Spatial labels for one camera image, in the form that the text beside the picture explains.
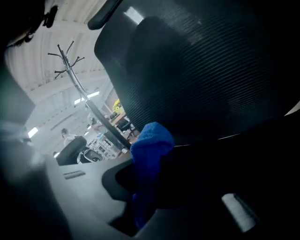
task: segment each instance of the wall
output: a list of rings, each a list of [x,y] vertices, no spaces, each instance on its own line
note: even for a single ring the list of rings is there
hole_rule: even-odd
[[[109,107],[109,109],[113,109],[113,104],[118,100],[118,95],[117,95],[117,93],[116,93],[116,91],[115,91],[115,89],[113,89],[110,93],[109,93],[109,95],[108,95],[108,97],[107,97],[107,99],[106,99],[106,101],[105,101],[105,103],[106,103],[106,105]]]
[[[106,107],[106,105],[103,105],[103,107],[101,108],[101,110],[102,110],[103,112],[105,112],[106,114],[108,114],[108,115],[111,114],[111,110],[108,109],[108,108]]]

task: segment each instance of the blue towel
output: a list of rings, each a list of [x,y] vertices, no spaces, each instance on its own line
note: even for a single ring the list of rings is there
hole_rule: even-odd
[[[157,122],[145,125],[130,151],[135,164],[137,192],[133,195],[135,225],[141,229],[156,209],[160,157],[174,147],[170,132]]]

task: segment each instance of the fluorescent light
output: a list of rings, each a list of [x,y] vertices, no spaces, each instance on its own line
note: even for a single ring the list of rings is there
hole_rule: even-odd
[[[99,94],[99,92],[94,92],[94,93],[92,93],[92,94],[89,94],[89,95],[88,95],[88,98],[91,98],[91,97],[96,96],[96,95],[98,95],[98,94]]]
[[[133,7],[128,8],[124,14],[138,25],[144,19]]]
[[[59,154],[60,154],[60,152],[56,153],[56,154],[54,155],[54,158],[56,158]]]
[[[81,101],[81,99],[77,99],[74,101],[74,104],[76,105],[76,104],[80,103],[80,101]]]
[[[230,136],[227,136],[227,137],[222,137],[222,138],[219,138],[218,140],[221,140],[221,139],[224,139],[224,138],[228,138],[228,137],[233,137],[233,136],[236,136],[236,135],[239,135],[239,133],[237,133],[235,135],[230,135]]]
[[[98,92],[91,93],[91,94],[89,94],[87,97],[88,97],[88,98],[91,98],[91,97],[96,96],[96,95],[98,95],[98,94],[99,94],[99,91],[98,91]],[[74,101],[74,105],[80,103],[81,101],[84,101],[84,98],[79,98],[79,99],[75,100],[75,101]]]
[[[31,138],[34,134],[36,134],[38,132],[38,129],[36,127],[34,127],[32,130],[30,130],[28,132],[28,136],[29,138]]]

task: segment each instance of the person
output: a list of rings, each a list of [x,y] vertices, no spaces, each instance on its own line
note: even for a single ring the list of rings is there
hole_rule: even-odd
[[[61,135],[65,139],[64,146],[66,147],[70,142],[72,142],[75,138],[78,136],[75,134],[70,134],[69,131],[66,128],[63,128],[61,130]]]
[[[96,118],[93,116],[94,114],[90,113],[88,115],[87,121],[91,128],[97,133],[105,133],[105,127],[102,125],[100,121],[97,121]]]

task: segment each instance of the ceiling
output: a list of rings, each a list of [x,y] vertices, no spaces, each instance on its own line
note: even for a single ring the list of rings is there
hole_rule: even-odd
[[[67,50],[74,44],[68,57],[71,63],[77,56],[85,57],[74,67],[77,77],[89,93],[99,91],[92,97],[101,109],[113,86],[104,67],[94,54],[94,45],[100,31],[87,27],[89,19],[103,6],[105,0],[49,0],[46,11],[58,5],[59,10],[52,28],[40,27],[30,43],[10,48],[6,52],[6,63],[13,77],[27,93],[36,107],[26,123],[27,130],[36,127],[38,132],[31,140],[43,153],[52,154],[63,149],[61,129],[83,135],[87,130],[87,115],[84,103],[74,106],[79,93],[66,73],[56,80],[55,70],[63,69],[59,57],[48,53],[59,53],[57,44]]]

